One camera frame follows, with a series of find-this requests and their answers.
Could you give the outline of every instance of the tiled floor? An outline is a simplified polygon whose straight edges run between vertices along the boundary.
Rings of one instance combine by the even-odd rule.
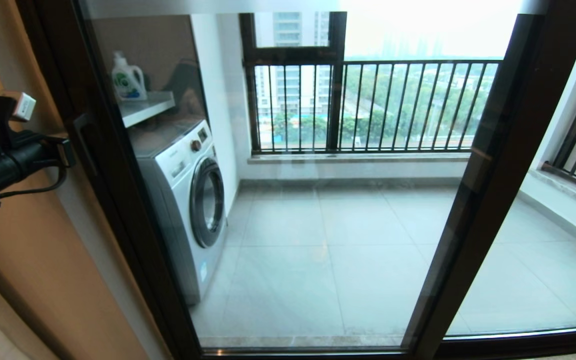
[[[243,187],[203,346],[395,346],[455,187]],[[576,239],[515,200],[450,334],[576,326]]]

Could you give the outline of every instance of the door frame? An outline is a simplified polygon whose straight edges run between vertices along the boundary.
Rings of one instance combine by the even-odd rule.
[[[473,156],[404,337],[408,351],[350,348],[339,353],[330,348],[202,351],[112,89],[98,66],[102,61],[92,27],[83,20],[77,0],[16,3],[80,164],[173,358],[501,359],[576,352],[576,330],[445,337],[519,191],[576,60],[576,1],[553,0],[545,15],[526,20],[530,31],[517,41],[532,48],[515,47],[519,50],[508,60],[522,67],[516,71],[506,65],[505,82],[493,85],[498,95],[486,105],[486,126],[475,135]],[[512,90],[511,95],[500,89]],[[531,106],[536,102],[539,107]]]

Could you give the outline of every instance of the washing machine door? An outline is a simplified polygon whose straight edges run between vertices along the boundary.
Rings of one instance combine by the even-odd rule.
[[[192,176],[190,224],[202,248],[213,246],[224,226],[224,181],[217,162],[210,157],[199,161]]]

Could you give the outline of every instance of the front-loading washing machine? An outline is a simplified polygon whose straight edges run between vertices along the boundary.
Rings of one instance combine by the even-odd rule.
[[[226,237],[224,182],[208,123],[174,123],[131,140],[185,301],[199,303]]]

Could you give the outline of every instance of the sky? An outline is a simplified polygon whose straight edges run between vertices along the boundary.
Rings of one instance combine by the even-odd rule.
[[[426,59],[501,59],[521,5],[522,0],[392,1],[349,10],[345,59],[420,59],[420,53]],[[418,50],[419,44],[426,50]]]

